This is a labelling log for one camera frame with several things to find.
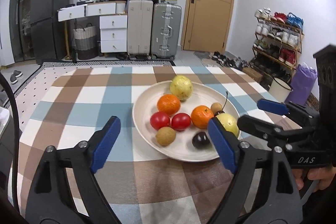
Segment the woven basket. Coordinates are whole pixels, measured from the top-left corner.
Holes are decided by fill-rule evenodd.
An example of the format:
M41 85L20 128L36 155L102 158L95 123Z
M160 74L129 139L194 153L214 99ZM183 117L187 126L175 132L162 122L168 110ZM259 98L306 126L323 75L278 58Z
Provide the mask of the woven basket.
M96 26L74 29L73 34L79 60L87 60L98 55Z

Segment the tomato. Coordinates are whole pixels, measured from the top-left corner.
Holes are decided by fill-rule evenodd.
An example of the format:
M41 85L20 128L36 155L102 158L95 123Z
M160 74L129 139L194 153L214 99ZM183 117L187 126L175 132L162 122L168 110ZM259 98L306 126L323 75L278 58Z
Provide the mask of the tomato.
M154 113L151 116L150 122L151 122L151 126L154 129L159 130L162 127L168 127L169 126L170 118L166 113L164 113L162 111L159 111L159 112Z
M191 124L190 116L186 113L176 114L171 119L171 127L177 131L183 131Z

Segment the red sneaker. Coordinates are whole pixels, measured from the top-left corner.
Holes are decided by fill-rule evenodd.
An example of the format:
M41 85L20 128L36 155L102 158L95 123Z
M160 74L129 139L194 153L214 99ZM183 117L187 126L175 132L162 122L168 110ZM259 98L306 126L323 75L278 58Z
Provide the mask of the red sneaker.
M281 23L286 23L287 16L283 13L274 13L274 17Z
M284 63L286 61L286 58L287 58L287 49L282 48L279 54L279 61Z
M286 65L293 67L295 64L296 55L295 51L287 50Z

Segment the shoe rack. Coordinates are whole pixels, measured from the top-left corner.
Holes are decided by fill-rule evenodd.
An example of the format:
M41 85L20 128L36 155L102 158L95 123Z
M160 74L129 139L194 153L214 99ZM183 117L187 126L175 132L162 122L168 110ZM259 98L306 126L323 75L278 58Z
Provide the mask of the shoe rack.
M273 21L273 20L269 20L269 19L258 18L258 17L256 17L256 18L258 20L258 23L269 24L269 25L271 25L273 27L281 28L284 31L287 31L289 33L293 33L294 32L299 37L298 46L297 47L292 47L292 46L290 46L290 45L288 45L286 43L280 42L280 41L278 41L278 40L276 40L274 38L268 37L266 35L255 33L255 37L256 37L257 40L263 40L264 38L266 38L266 39L268 39L268 41L272 41L272 43L274 43L275 45L279 45L280 46L280 50L281 50L282 47L285 47L285 48L287 48L289 50L293 50L295 52L295 64L294 64L293 67L288 66L284 62L281 62L280 60L274 58L273 56L269 55L265 51L262 51L262 50L260 50L258 48L255 48L255 47L252 47L253 54L254 54L255 57L257 56L258 53L260 53L260 54L266 56L267 58L271 59L272 61L279 63L280 65L282 65L283 67L285 67L286 69L288 69L290 71L290 74L292 75L292 78L293 78L293 76L295 74L295 71L296 71L296 68L297 68L297 65L298 65L298 57L299 57L298 55L301 54L301 51L302 51L302 40L303 40L303 38L305 36L304 33L302 32L301 29L296 28L296 27L291 26L291 25L284 24L282 22ZM250 65L253 68L257 68L252 63L250 63ZM257 70L260 71L264 75L272 77L271 75L269 75L266 72L260 70L259 68L257 68Z

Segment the human hand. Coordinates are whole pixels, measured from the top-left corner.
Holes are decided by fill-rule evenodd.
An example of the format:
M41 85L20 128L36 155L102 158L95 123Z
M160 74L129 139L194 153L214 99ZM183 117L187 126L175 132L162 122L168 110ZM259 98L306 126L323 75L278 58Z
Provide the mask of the human hand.
M298 190L301 190L303 187L303 169L293 169L293 175L295 177L295 182ZM336 174L336 167L324 167L310 169L308 171L308 179L310 180L320 180L317 186L315 187L313 193L318 190L324 190L328 188Z

